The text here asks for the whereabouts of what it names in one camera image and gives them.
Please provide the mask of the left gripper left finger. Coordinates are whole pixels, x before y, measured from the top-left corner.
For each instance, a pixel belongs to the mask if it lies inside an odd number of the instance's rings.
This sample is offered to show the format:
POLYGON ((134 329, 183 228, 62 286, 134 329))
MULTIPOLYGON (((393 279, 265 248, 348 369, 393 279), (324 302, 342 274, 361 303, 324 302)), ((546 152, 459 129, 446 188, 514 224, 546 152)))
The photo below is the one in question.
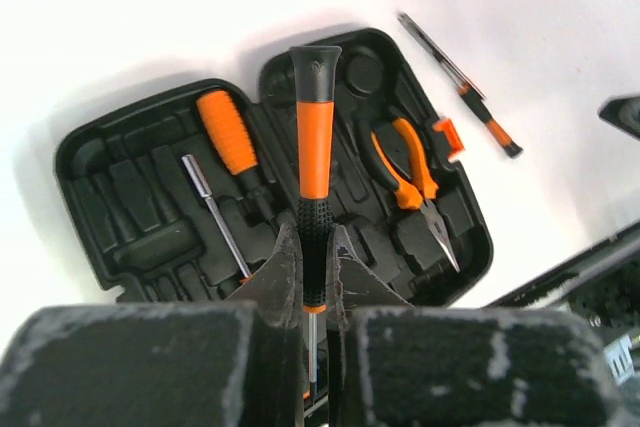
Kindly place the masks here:
POLYGON ((5 426, 299 426, 302 262, 271 256, 223 301, 43 308, 1 360, 5 426))

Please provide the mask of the orange handled needle-nose pliers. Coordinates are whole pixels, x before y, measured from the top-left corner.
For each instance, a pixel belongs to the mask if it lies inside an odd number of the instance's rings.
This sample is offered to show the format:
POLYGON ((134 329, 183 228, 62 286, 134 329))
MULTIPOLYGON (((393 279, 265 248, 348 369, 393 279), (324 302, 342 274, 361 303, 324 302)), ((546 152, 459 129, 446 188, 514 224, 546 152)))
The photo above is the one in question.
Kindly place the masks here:
POLYGON ((434 180, 427 162, 423 143, 409 120, 397 117, 391 125, 400 134, 408 149, 410 176, 405 178, 391 163, 388 154, 383 149, 378 135, 370 129, 364 134, 364 145, 370 175, 384 188, 389 190, 396 199, 401 210, 420 212, 425 218, 429 231, 443 251, 446 259, 456 273, 461 269, 456 259, 454 247, 446 226, 440 214, 435 199, 439 185, 434 180))

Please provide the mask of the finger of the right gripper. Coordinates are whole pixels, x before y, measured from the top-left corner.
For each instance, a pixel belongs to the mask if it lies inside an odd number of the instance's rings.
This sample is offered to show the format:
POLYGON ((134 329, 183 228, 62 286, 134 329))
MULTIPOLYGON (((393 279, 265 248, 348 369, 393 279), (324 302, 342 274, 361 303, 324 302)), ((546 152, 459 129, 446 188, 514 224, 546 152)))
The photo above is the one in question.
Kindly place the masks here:
POLYGON ((640 139, 639 94, 613 97, 600 108, 598 116, 636 140, 640 139))

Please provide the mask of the black orange handled screwdriver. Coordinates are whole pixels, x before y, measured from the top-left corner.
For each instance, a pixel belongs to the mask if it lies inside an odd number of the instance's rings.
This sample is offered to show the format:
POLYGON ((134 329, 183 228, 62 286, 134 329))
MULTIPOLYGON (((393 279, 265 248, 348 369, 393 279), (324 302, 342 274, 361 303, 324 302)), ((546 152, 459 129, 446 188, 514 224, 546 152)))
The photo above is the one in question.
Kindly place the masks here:
POLYGON ((181 157, 181 162, 191 179, 193 186, 196 189, 199 197, 204 201, 211 216, 216 222, 228 248, 231 252, 233 259, 235 260, 240 274, 242 276, 241 283, 246 283, 252 277, 252 272, 246 263, 243 254, 237 245, 235 238, 229 229, 223 215, 221 214, 219 207, 213 197, 213 193, 206 177, 204 176, 197 159, 192 154, 185 154, 181 157))

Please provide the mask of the small orange black precision screwdriver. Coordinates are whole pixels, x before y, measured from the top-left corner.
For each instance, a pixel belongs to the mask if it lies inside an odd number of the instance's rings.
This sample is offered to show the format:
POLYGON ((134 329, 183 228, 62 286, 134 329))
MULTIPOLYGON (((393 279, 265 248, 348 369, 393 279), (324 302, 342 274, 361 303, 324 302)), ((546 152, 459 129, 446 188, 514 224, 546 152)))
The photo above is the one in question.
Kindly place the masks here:
POLYGON ((296 228, 302 248, 303 306, 308 315, 309 397, 318 376, 318 317, 326 310, 326 256, 333 216, 329 203, 335 76, 342 49, 306 45, 290 49, 294 68, 299 201, 296 228))

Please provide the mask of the black plastic tool case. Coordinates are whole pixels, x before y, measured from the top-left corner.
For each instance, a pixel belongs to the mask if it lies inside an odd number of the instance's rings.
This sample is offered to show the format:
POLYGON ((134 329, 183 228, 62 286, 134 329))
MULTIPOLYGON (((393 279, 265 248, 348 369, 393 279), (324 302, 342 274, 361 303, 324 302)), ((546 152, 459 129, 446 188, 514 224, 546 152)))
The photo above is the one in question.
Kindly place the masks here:
MULTIPOLYGON (((408 301, 453 303, 487 273, 493 244, 468 177, 453 158, 452 135, 408 62, 386 33, 365 28, 330 38, 342 49, 330 201, 358 257, 408 301), (401 210, 363 165, 354 133, 367 121, 391 163, 410 172, 408 151, 391 125, 410 121, 439 185, 444 218, 461 272, 456 273, 427 222, 401 210)), ((294 73, 281 53, 264 64, 259 99, 232 83, 206 79, 122 107, 69 133, 55 174, 91 268, 103 289, 124 302, 221 300, 241 282, 231 252, 181 157, 192 154, 244 259, 258 269, 277 233, 232 176, 202 123, 196 101, 227 91, 249 131, 278 226, 293 220, 298 197, 294 73)))

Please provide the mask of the orange grip bit screwdriver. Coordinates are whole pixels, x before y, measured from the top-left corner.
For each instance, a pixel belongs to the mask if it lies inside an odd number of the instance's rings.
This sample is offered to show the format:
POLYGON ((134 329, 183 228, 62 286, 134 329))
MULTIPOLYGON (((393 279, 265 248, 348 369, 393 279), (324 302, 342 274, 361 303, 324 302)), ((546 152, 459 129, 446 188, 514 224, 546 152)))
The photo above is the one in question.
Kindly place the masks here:
POLYGON ((263 183, 258 158, 245 122, 231 95, 224 90, 204 94, 196 101, 202 123, 221 160, 245 190, 246 196, 277 233, 279 226, 263 183))

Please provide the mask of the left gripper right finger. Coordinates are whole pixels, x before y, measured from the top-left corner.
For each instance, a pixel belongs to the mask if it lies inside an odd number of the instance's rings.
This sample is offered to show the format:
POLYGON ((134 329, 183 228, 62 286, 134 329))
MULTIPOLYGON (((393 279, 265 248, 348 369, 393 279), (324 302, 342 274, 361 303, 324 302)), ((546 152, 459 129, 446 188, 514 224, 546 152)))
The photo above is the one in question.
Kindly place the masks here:
POLYGON ((327 249, 333 426, 635 426, 583 318, 560 309, 416 307, 357 256, 327 249))

